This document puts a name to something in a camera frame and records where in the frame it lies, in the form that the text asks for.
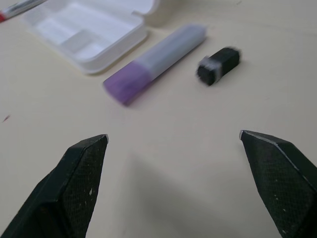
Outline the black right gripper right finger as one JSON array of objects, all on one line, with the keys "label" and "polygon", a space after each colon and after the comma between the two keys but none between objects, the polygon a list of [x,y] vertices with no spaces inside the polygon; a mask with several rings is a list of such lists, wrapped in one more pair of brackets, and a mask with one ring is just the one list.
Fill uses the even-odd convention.
[{"label": "black right gripper right finger", "polygon": [[317,236],[317,168],[291,142],[242,130],[258,193],[283,238]]}]

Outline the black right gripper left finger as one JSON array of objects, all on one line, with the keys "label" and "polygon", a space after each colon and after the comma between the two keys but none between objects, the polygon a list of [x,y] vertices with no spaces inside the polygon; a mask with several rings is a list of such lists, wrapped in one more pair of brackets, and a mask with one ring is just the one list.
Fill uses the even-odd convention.
[{"label": "black right gripper left finger", "polygon": [[106,134],[69,147],[33,189],[3,238],[84,238],[96,205]]}]

